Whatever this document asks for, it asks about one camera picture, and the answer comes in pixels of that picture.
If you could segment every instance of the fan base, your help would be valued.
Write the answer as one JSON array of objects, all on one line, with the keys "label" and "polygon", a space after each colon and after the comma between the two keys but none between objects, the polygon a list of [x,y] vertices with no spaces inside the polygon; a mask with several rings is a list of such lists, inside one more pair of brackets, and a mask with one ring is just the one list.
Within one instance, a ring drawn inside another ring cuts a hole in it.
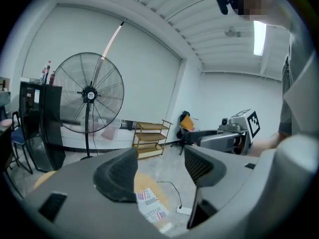
[{"label": "fan base", "polygon": [[87,159],[87,158],[90,158],[92,156],[87,156],[87,157],[82,157],[80,160],[84,160],[84,159]]}]

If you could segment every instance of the concrete floor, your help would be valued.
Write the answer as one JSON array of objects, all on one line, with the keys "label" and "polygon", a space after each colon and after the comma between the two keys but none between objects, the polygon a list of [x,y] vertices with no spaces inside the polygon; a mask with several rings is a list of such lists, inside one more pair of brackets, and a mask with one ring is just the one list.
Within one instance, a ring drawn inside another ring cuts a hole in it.
[{"label": "concrete floor", "polygon": [[[18,152],[19,156],[21,156],[20,161],[26,166],[22,151],[18,150]],[[171,148],[167,145],[163,156],[139,160],[138,171],[149,175],[156,181],[172,182],[180,193],[183,207],[192,208],[196,187],[185,168],[184,153],[182,156],[179,156],[179,152],[180,147],[174,146]],[[65,155],[66,157],[63,165],[79,161],[82,157],[86,156],[86,153],[66,151]],[[39,172],[34,168],[31,160],[29,160],[29,162],[33,169],[32,175],[22,167],[17,167],[15,163],[11,164],[12,170],[8,169],[11,179],[23,196],[26,196],[33,190],[36,181],[43,175],[42,172]],[[167,217],[168,221],[172,223],[172,228],[170,228],[165,235],[174,237],[186,233],[186,224],[189,216],[178,214],[175,211],[177,206],[180,205],[177,191],[170,183],[160,183],[159,186],[166,194],[172,209]]]}]

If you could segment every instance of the large industrial fan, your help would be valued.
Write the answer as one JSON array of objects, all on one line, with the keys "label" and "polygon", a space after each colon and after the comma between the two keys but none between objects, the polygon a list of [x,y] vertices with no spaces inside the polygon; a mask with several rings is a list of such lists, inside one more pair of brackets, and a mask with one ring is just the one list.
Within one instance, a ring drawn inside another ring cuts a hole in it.
[{"label": "large industrial fan", "polygon": [[66,59],[56,69],[53,84],[62,87],[61,124],[85,134],[89,158],[89,134],[109,125],[122,107],[122,76],[110,60],[87,52]]}]

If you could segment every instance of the white corrugated ceiling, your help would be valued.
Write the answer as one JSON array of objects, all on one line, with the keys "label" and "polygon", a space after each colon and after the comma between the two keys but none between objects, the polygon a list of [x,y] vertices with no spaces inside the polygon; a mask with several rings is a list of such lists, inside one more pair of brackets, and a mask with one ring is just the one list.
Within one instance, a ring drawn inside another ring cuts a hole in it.
[{"label": "white corrugated ceiling", "polygon": [[[171,25],[203,64],[204,72],[247,73],[281,79],[289,33],[268,27],[263,56],[255,56],[254,24],[232,9],[222,15],[216,0],[135,0]],[[228,37],[233,27],[242,37]]]}]

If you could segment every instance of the sleeve cuff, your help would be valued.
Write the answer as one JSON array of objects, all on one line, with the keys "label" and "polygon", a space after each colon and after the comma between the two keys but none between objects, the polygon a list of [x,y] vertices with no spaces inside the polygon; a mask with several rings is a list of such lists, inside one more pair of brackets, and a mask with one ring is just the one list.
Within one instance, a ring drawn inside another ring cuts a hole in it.
[{"label": "sleeve cuff", "polygon": [[287,134],[292,134],[292,127],[291,127],[291,123],[280,123],[279,124],[279,132],[282,133],[287,133]]}]

